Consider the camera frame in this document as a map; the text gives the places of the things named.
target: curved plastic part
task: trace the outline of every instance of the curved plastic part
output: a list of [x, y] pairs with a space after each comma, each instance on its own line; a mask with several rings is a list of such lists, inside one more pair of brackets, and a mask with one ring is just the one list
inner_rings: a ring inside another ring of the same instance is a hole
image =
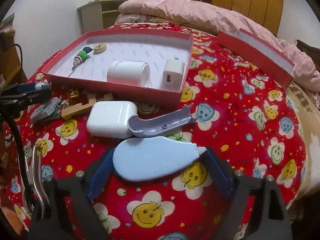
[[148, 138], [160, 135], [195, 122], [197, 117], [195, 118], [190, 114], [192, 106], [193, 103], [189, 106], [184, 105], [180, 110], [147, 120], [140, 119], [137, 114], [133, 115], [128, 120], [128, 128], [137, 137]]
[[130, 138], [113, 153], [116, 173], [128, 181], [146, 181], [180, 171], [199, 158], [197, 145], [167, 137]]

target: wooden token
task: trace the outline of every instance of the wooden token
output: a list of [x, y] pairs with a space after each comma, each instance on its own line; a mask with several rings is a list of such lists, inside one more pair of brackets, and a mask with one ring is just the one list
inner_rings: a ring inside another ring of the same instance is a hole
[[106, 49], [107, 49], [107, 45], [105, 43], [100, 43], [100, 44], [97, 44], [96, 46], [94, 46], [93, 52], [95, 54], [99, 54], [99, 53], [106, 51]]

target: pink quilt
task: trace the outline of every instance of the pink quilt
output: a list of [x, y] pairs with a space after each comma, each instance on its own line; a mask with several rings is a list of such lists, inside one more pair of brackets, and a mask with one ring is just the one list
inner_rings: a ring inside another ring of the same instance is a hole
[[[128, 16], [133, 20], [137, 15], [150, 15], [214, 35], [219, 31], [236, 33], [242, 28], [265, 40], [295, 63], [291, 75], [297, 84], [305, 90], [320, 92], [320, 73], [307, 54], [295, 45], [275, 37], [265, 27], [236, 11], [198, 1], [129, 0], [119, 7], [119, 12], [126, 15], [126, 20]], [[116, 23], [128, 22], [123, 20], [123, 16], [120, 15]], [[319, 93], [312, 93], [312, 97], [316, 106], [319, 106]]]

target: gray plastic object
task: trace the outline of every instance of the gray plastic object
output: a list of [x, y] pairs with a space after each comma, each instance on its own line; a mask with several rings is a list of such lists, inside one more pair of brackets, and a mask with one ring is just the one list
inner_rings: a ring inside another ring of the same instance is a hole
[[174, 128], [195, 122], [198, 118], [190, 114], [192, 106], [193, 103], [189, 106], [184, 105], [180, 110], [147, 120], [140, 119], [135, 114], [129, 118], [128, 128], [137, 137], [149, 138], [158, 136]]

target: silver bolt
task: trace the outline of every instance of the silver bolt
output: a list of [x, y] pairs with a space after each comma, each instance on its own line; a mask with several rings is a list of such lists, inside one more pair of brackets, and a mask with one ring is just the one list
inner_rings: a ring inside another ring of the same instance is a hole
[[267, 175], [266, 178], [267, 178], [267, 180], [269, 180], [269, 181], [273, 181], [273, 180], [274, 180], [274, 178], [273, 178], [272, 175]]
[[235, 171], [235, 174], [240, 177], [240, 176], [243, 175], [243, 171], [241, 171], [241, 170], [236, 170], [236, 171]]
[[50, 181], [50, 180], [52, 180], [52, 175], [46, 176], [44, 180], [45, 180], [45, 181]]
[[77, 177], [82, 177], [84, 175], [84, 171], [77, 171], [76, 176]]

